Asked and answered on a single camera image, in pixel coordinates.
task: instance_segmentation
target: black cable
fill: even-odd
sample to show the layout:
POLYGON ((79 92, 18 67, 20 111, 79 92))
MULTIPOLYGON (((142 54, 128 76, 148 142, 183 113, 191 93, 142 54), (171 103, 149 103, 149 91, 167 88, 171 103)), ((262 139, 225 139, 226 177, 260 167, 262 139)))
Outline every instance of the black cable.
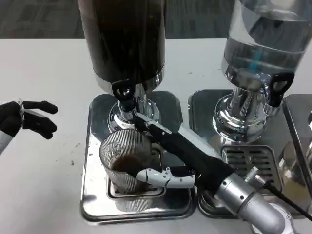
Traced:
POLYGON ((309 215, 305 210, 303 210, 301 207, 299 207, 296 203, 288 199, 285 195, 283 195, 276 187, 274 187, 270 181, 266 182, 263 185, 264 189, 269 190, 271 193, 273 193, 275 196, 277 196, 279 199, 285 201, 287 204, 291 205, 294 209, 299 211, 302 215, 304 215, 308 220, 312 222, 312 216, 309 215))

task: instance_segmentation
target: gray carpet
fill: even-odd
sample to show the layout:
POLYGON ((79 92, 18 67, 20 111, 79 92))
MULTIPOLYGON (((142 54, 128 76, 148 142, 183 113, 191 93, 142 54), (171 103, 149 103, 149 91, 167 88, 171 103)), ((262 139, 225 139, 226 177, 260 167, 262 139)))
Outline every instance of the gray carpet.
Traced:
MULTIPOLYGON (((234 0, 167 0, 167 38, 224 38, 234 0)), ((0 38, 83 38, 78 0, 0 0, 0 38)))

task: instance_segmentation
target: dark coffee container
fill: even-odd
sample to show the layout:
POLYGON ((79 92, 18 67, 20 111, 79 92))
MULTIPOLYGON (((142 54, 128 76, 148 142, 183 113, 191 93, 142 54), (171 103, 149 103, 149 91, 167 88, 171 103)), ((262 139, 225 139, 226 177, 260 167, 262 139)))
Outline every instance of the dark coffee container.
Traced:
POLYGON ((79 8, 93 69, 107 92, 115 81, 145 83, 161 73, 165 0, 79 0, 79 8))

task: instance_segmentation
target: clear water container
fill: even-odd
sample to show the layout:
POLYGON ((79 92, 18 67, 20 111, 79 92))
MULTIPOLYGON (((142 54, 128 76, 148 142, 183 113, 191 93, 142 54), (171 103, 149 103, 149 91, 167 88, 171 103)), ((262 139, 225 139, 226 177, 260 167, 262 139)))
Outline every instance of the clear water container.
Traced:
POLYGON ((312 36, 312 0, 235 0, 222 71, 257 92, 272 74, 295 72, 312 36))

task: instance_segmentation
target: robotic arm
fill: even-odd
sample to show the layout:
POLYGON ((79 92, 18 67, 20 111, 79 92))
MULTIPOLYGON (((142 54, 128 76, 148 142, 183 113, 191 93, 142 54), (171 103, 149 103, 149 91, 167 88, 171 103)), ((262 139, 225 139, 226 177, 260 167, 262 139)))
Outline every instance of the robotic arm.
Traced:
POLYGON ((256 168, 246 180, 222 161, 220 155, 202 138, 183 126, 172 133, 162 125, 138 113, 135 125, 141 132, 148 132, 151 140, 159 143, 168 152, 177 155, 185 168, 140 168, 128 171, 138 180, 168 188, 197 186, 210 191, 234 215, 252 224, 256 233, 295 234, 289 212, 267 203, 257 192, 257 186, 266 184, 257 174, 256 168))
POLYGON ((52 138, 56 125, 47 117, 32 111, 40 109, 50 114, 58 111, 57 106, 47 102, 12 101, 0 105, 0 155, 21 128, 30 129, 44 138, 52 138))

